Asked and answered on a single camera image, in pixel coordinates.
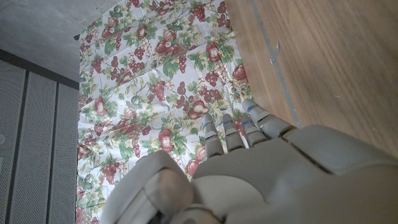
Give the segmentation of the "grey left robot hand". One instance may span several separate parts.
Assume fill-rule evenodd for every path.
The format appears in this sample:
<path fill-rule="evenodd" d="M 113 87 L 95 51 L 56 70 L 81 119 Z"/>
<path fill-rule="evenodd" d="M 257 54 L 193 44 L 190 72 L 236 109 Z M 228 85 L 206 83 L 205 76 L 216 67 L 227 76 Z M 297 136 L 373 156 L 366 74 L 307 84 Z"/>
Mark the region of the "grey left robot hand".
<path fill-rule="evenodd" d="M 139 159 L 102 223 L 396 223 L 397 159 L 325 126 L 299 129 L 246 99 L 222 146 L 205 114 L 206 160 L 188 179 L 164 151 Z"/>

